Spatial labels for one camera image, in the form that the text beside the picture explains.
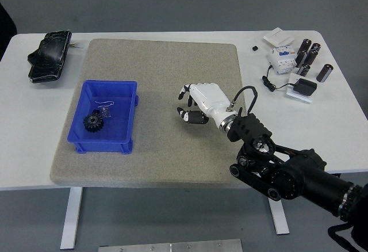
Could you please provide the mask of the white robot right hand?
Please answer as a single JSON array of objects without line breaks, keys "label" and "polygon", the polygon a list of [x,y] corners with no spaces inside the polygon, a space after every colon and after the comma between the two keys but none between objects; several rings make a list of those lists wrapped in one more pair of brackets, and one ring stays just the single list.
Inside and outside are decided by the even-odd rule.
[{"label": "white robot right hand", "polygon": [[228,132],[237,111],[231,108],[231,102],[216,83],[198,83],[184,85],[178,99],[181,100],[188,93],[188,107],[192,103],[199,110],[184,110],[178,107],[177,111],[181,118],[189,124],[206,124],[210,118],[216,123],[216,127]]}]

